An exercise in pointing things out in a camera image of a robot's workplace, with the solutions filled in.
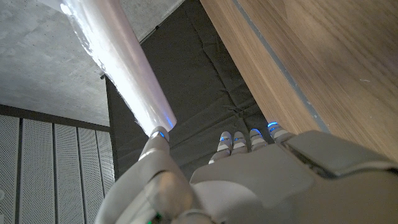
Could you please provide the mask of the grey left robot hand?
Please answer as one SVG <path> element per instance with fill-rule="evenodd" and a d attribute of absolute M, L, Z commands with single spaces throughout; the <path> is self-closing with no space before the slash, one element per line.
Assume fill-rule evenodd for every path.
<path fill-rule="evenodd" d="M 396 223 L 397 163 L 320 131 L 224 132 L 186 178 L 154 128 L 105 196 L 96 223 Z"/>

